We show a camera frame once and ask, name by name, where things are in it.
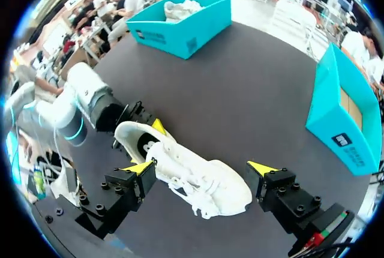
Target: desk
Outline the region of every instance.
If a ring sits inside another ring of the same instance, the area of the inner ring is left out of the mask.
[[[95,66],[97,63],[92,58],[89,59],[85,50],[79,47],[79,45],[76,43],[76,45],[74,46],[73,54],[68,58],[68,60],[63,65],[63,67],[61,67],[61,72],[60,72],[61,78],[67,81],[68,71],[79,62],[87,62],[88,65],[90,65],[91,67]]]
[[[118,100],[142,100],[180,144],[205,159],[219,159],[241,175],[247,160],[287,167],[322,197],[324,208],[338,202],[357,212],[369,177],[352,176],[305,129],[315,67],[279,39],[233,23],[186,61],[128,35],[95,70]],[[90,196],[102,191],[105,173],[130,165],[112,142],[88,125],[84,144],[72,151]],[[116,235],[144,258],[287,257],[296,241],[255,202],[243,214],[204,220],[160,181]]]
[[[85,40],[82,42],[81,46],[84,48],[84,50],[92,57],[94,58],[98,63],[100,62],[100,59],[97,57],[97,55],[91,50],[89,46],[89,42],[92,41],[92,39],[99,34],[102,30],[107,31],[107,33],[110,33],[110,29],[108,28],[107,24],[103,22],[99,27],[97,27],[89,36],[85,38]]]

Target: white fabric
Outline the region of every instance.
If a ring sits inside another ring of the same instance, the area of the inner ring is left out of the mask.
[[[200,11],[203,7],[196,1],[185,0],[183,3],[173,3],[167,1],[164,3],[164,13],[167,22],[178,22]]]
[[[370,59],[370,53],[365,48],[362,35],[358,32],[349,32],[345,36],[341,47],[346,49],[360,66]]]
[[[124,9],[128,12],[133,12],[133,14],[138,13],[144,7],[144,0],[125,0]]]
[[[384,72],[384,62],[376,56],[362,66],[368,74],[370,83],[376,82],[379,85]]]
[[[145,159],[137,148],[144,133],[159,140],[144,145]],[[204,219],[236,215],[252,201],[250,189],[233,169],[218,160],[206,161],[177,144],[169,133],[163,135],[151,126],[127,121],[117,126],[115,138],[136,163],[155,162],[156,177],[189,203],[195,215],[198,209]],[[185,195],[177,191],[180,188]]]
[[[108,6],[107,6],[107,1],[106,0],[94,0],[94,6],[97,9],[98,7],[101,6],[101,4],[104,2],[105,5],[101,7],[99,10],[97,10],[97,16],[98,17],[103,17],[105,14],[108,13]]]

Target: white shirt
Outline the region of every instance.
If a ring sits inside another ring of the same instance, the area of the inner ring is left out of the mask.
[[[125,0],[124,1],[124,9],[128,12],[133,11],[135,15],[144,7],[144,0]]]
[[[105,5],[101,7],[99,10],[97,10],[97,16],[103,17],[105,14],[108,13],[108,7],[107,7],[107,1],[106,0],[94,0],[94,7],[97,9],[101,6],[101,3],[105,2]]]
[[[363,68],[368,74],[369,81],[371,83],[376,82],[379,85],[384,72],[384,62],[380,57],[376,56],[367,61],[363,64]]]
[[[358,32],[349,32],[345,36],[341,46],[349,52],[360,66],[370,59],[370,53],[367,48],[365,48],[362,35]]]

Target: white sneaker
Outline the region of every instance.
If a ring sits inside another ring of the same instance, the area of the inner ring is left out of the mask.
[[[154,161],[156,177],[192,205],[195,215],[198,209],[204,219],[236,215],[252,202],[249,187],[229,166],[206,161],[148,125],[123,122],[115,138],[138,163]]]

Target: white cloth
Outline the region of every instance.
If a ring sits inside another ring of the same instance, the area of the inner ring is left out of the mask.
[[[144,7],[144,0],[125,0],[124,1],[124,9],[128,12],[133,12],[135,15]]]
[[[376,82],[379,85],[384,72],[384,62],[376,56],[364,63],[363,68],[368,74],[370,83]]]
[[[365,48],[362,35],[358,32],[349,32],[345,36],[341,47],[346,49],[360,66],[370,59],[370,53]]]
[[[164,12],[166,15],[166,22],[179,22],[198,12],[203,7],[196,1],[185,0],[183,3],[175,4],[171,1],[164,3]]]
[[[108,13],[108,6],[107,6],[107,1],[106,0],[94,0],[94,7],[97,9],[98,7],[101,6],[103,2],[105,2],[105,5],[101,7],[99,10],[97,10],[97,16],[98,17],[103,17],[105,14]]]

